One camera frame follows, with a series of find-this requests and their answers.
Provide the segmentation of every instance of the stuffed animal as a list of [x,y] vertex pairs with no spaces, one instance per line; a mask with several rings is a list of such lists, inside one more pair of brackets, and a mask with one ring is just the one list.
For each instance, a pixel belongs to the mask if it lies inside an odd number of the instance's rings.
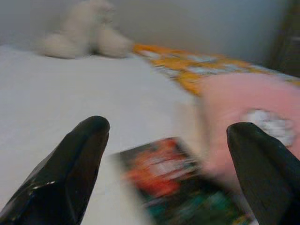
[[133,43],[112,25],[114,6],[106,0],[85,0],[73,6],[58,32],[38,44],[42,55],[74,59],[91,53],[124,58]]

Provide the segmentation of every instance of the blurry book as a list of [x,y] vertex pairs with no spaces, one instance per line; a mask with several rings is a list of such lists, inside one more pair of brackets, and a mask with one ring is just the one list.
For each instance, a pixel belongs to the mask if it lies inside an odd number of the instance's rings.
[[125,178],[157,225],[248,225],[251,220],[229,193],[201,176],[178,138],[120,153]]

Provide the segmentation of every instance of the yellow floral fabric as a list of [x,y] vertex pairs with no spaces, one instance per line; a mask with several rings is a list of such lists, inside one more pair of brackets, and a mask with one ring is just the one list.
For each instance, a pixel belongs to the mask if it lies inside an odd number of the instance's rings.
[[148,60],[158,71],[176,81],[185,90],[201,95],[201,79],[225,73],[264,73],[281,77],[300,87],[300,79],[222,55],[195,54],[156,45],[140,45],[134,52]]

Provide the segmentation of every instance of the white bed sheet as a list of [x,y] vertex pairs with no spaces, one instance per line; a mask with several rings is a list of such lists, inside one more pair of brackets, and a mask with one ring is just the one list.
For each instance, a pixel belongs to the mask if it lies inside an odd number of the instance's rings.
[[110,138],[83,225],[145,224],[109,155],[180,136],[205,146],[195,99],[141,58],[61,60],[0,46],[0,208],[78,122],[106,117]]

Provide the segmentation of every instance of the pink pillow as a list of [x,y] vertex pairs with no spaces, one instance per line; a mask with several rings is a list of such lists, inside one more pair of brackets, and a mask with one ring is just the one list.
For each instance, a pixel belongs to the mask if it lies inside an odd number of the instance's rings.
[[240,191],[226,135],[227,127],[240,121],[253,122],[300,158],[300,89],[264,74],[210,76],[201,88],[210,129],[206,175]]

